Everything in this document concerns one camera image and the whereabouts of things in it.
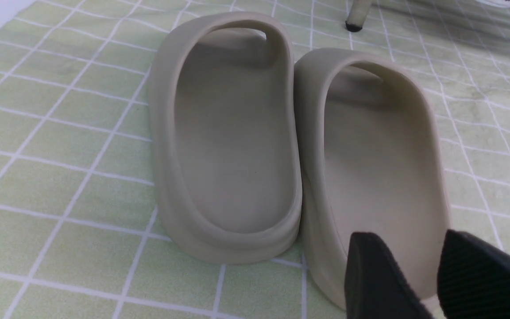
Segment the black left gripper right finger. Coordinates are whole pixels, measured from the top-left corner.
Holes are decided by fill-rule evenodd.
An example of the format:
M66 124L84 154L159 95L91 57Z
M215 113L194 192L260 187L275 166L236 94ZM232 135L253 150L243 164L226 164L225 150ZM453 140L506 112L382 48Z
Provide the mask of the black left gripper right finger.
M448 319L510 319L510 255L468 232L447 230L437 294Z

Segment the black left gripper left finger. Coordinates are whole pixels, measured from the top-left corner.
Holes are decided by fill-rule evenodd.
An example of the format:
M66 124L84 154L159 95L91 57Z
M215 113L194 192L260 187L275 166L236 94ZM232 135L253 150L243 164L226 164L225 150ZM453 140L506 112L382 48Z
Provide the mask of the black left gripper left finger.
M348 319L431 319L380 236L350 237L344 281Z

